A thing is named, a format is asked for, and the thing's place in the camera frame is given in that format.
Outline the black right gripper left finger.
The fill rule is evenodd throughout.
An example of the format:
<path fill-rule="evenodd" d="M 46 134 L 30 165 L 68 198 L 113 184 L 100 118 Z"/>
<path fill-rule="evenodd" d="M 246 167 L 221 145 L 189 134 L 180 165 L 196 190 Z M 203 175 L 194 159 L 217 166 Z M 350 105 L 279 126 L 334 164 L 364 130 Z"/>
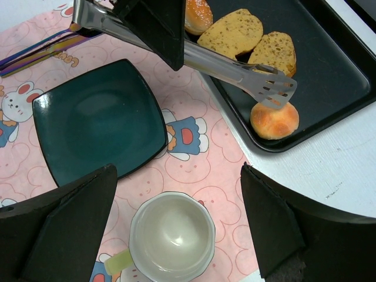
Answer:
<path fill-rule="evenodd" d="M 108 164 L 1 208 L 1 281 L 89 281 L 117 182 Z"/>

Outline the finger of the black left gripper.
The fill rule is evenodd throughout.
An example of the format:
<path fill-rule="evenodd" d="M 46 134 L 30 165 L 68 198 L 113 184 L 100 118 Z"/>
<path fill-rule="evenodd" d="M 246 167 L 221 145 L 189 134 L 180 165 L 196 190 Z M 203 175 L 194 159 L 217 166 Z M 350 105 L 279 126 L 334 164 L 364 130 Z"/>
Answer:
<path fill-rule="evenodd" d="M 112 12 L 173 70 L 184 63 L 184 0 L 117 0 Z"/>

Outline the stainless steel tongs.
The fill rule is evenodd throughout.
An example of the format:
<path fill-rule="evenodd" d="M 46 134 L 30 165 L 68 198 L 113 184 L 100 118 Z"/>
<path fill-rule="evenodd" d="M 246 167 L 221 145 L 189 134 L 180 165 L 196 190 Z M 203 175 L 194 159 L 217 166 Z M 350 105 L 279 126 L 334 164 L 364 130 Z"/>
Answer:
<path fill-rule="evenodd" d="M 73 21 L 152 51 L 116 15 L 112 9 L 95 1 L 74 1 Z M 264 106 L 280 109 L 293 96 L 297 82 L 282 71 L 265 65 L 248 65 L 234 61 L 184 38 L 184 63 L 200 72 L 232 84 Z"/>

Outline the pale green mug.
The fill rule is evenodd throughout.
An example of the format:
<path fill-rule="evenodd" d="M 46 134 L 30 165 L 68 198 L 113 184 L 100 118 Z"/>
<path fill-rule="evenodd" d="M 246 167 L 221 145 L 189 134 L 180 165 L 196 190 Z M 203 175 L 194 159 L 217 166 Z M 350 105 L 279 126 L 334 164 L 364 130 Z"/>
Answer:
<path fill-rule="evenodd" d="M 216 228 L 208 210 L 182 192 L 163 192 L 140 205 L 129 247 L 104 262 L 109 275 L 131 264 L 152 281 L 192 281 L 214 257 Z"/>

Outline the dark teal square plate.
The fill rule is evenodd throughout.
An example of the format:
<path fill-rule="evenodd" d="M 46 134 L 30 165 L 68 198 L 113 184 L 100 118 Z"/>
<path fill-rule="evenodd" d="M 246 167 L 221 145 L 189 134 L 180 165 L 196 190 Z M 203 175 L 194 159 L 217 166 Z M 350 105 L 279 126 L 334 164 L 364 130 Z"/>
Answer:
<path fill-rule="evenodd" d="M 106 165 L 118 178 L 141 168 L 167 143 L 162 112 L 127 59 L 77 76 L 33 101 L 41 151 L 58 186 Z"/>

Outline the glazed oval bread bun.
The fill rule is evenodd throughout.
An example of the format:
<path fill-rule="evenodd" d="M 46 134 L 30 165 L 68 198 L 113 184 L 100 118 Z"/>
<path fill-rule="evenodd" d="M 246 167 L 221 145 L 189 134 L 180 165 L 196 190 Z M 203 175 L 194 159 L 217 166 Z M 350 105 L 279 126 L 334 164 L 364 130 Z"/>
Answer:
<path fill-rule="evenodd" d="M 213 14 L 206 0 L 186 0 L 184 28 L 188 33 L 201 35 L 213 24 Z"/>

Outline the black baking tray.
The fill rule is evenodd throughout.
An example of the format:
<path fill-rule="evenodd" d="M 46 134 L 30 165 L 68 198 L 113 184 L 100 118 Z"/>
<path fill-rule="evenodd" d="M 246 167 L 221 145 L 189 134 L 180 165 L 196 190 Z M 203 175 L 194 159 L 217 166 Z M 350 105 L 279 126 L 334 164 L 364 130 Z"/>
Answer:
<path fill-rule="evenodd" d="M 240 8 L 263 23 L 265 33 L 291 36 L 298 83 L 291 103 L 300 124 L 289 137 L 260 138 L 250 124 L 254 99 L 241 89 L 206 76 L 238 120 L 246 140 L 280 153 L 375 101 L 375 56 L 326 1 L 210 1 L 214 19 Z"/>

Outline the small round bread roll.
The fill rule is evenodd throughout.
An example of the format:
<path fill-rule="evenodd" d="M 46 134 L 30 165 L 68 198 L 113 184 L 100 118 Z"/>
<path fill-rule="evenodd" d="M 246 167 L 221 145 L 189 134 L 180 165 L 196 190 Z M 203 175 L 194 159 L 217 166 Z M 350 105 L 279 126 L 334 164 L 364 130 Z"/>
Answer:
<path fill-rule="evenodd" d="M 279 140 L 292 135 L 298 129 L 299 121 L 298 111 L 290 102 L 281 109 L 257 103 L 250 112 L 252 128 L 267 140 Z"/>

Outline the pink bunny placemat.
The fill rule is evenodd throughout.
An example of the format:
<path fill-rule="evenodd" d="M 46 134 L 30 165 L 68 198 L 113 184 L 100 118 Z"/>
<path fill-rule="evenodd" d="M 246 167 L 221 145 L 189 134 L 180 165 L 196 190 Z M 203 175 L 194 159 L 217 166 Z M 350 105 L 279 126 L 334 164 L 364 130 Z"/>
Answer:
<path fill-rule="evenodd" d="M 1 1 L 1 59 L 67 28 L 72 1 L 52 1 L 53 10 L 31 12 L 42 1 Z M 26 11 L 36 15 L 28 21 Z M 147 199 L 167 190 L 193 196 L 209 210 L 216 226 L 216 254 L 195 281 L 241 281 L 258 269 L 240 187 L 246 157 L 216 107 L 199 73 L 187 67 L 173 73 L 156 55 L 102 35 L 49 58 L 6 79 L 1 100 L 25 82 L 49 90 L 68 79 L 126 58 L 138 68 L 156 95 L 161 109 L 176 120 L 189 117 L 206 122 L 209 146 L 181 160 L 165 153 L 135 174 L 118 182 L 97 261 L 127 248 L 129 224 Z M 1 207 L 56 187 L 43 159 L 32 118 L 18 127 L 15 141 L 1 148 Z"/>

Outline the herb toast slice left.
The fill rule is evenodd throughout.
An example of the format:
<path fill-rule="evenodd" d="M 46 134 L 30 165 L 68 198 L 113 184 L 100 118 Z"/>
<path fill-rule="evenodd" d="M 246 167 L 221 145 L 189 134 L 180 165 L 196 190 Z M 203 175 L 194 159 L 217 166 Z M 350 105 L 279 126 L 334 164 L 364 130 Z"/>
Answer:
<path fill-rule="evenodd" d="M 252 51 L 263 36 L 263 24 L 248 9 L 238 9 L 216 21 L 197 44 L 228 58 Z"/>

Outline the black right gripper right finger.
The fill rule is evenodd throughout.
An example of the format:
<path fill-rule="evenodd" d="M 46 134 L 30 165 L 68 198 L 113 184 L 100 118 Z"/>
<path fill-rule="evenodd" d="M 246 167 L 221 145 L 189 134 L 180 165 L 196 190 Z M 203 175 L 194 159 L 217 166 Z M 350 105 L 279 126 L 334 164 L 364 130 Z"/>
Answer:
<path fill-rule="evenodd" d="M 375 280 L 375 218 L 319 203 L 247 164 L 241 192 L 265 281 Z"/>

